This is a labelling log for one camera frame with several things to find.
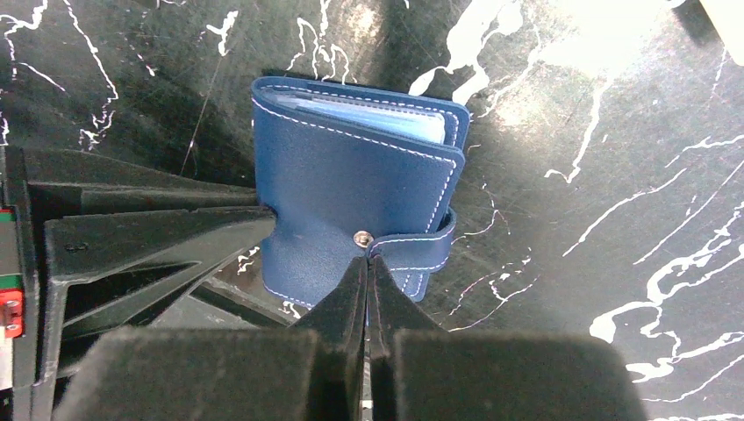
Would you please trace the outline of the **navy blue card holder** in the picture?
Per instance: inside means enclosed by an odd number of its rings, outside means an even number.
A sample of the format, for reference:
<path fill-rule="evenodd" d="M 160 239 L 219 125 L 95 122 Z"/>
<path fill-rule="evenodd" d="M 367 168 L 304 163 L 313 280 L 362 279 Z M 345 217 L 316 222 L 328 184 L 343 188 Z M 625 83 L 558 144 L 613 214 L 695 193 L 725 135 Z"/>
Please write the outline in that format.
<path fill-rule="evenodd" d="M 453 243 L 469 111 L 283 76 L 255 79 L 251 94 L 257 195 L 276 215 L 260 246 L 265 288 L 311 308 L 353 258 L 378 255 L 397 287 L 422 300 Z"/>

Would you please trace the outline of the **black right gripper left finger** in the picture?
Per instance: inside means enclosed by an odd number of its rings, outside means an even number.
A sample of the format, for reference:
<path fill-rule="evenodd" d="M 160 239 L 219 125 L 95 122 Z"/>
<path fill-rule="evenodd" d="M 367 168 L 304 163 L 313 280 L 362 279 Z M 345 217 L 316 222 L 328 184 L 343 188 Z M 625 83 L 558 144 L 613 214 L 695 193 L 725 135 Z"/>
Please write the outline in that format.
<path fill-rule="evenodd" d="M 368 262 L 295 324 L 122 328 L 82 359 L 56 420 L 357 420 Z"/>

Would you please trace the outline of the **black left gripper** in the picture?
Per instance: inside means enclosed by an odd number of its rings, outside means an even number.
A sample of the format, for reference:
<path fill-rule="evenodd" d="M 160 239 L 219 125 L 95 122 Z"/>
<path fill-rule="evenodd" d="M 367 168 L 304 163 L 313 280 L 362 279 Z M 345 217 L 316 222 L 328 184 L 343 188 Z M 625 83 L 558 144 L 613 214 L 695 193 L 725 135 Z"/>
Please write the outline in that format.
<path fill-rule="evenodd" d="M 92 153 L 4 147 L 1 419 L 50 419 L 64 343 L 154 320 L 274 227 L 253 189 Z M 44 240 L 40 307 L 34 232 Z"/>

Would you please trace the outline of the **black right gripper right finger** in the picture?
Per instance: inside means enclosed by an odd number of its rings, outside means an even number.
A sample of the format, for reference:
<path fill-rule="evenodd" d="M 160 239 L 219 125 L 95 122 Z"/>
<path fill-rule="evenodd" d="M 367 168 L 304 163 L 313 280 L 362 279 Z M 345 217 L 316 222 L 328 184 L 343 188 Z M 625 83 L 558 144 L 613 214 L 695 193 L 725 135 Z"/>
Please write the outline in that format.
<path fill-rule="evenodd" d="M 376 420 L 643 420 L 620 355 L 599 339 L 448 332 L 368 262 Z"/>

